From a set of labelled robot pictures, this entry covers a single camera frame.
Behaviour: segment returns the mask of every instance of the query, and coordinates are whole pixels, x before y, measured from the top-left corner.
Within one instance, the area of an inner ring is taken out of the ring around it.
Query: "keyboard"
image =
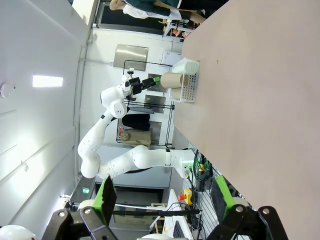
[[[174,238],[184,238],[184,233],[182,232],[179,221],[175,221],[174,229],[173,229],[173,237]]]

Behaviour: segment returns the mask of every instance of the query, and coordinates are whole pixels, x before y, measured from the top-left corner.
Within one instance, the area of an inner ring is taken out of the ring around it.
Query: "white shirt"
[[[170,15],[160,15],[153,12],[142,11],[138,8],[126,4],[123,8],[123,13],[128,14],[137,19],[157,18],[157,19],[169,19],[169,20],[181,20],[181,14],[178,9],[170,9]]]

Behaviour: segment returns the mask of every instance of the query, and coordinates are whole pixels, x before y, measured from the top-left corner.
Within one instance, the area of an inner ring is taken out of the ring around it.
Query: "paper roll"
[[[166,72],[161,76],[161,85],[165,89],[176,89],[181,88],[182,83],[184,86],[188,86],[189,84],[189,76],[183,73],[173,73],[173,72]]]
[[[170,90],[171,97],[173,97],[174,99],[180,100],[181,90],[182,90],[181,88],[172,88]]]

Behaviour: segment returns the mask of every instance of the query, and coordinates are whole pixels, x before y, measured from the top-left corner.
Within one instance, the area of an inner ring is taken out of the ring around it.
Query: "black pants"
[[[221,0],[182,0],[179,9],[184,10],[218,10],[224,3]]]

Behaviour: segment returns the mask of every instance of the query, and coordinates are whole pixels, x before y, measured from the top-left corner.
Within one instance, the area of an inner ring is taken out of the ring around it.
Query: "ceiling light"
[[[32,86],[34,88],[61,87],[64,78],[58,76],[33,75]]]

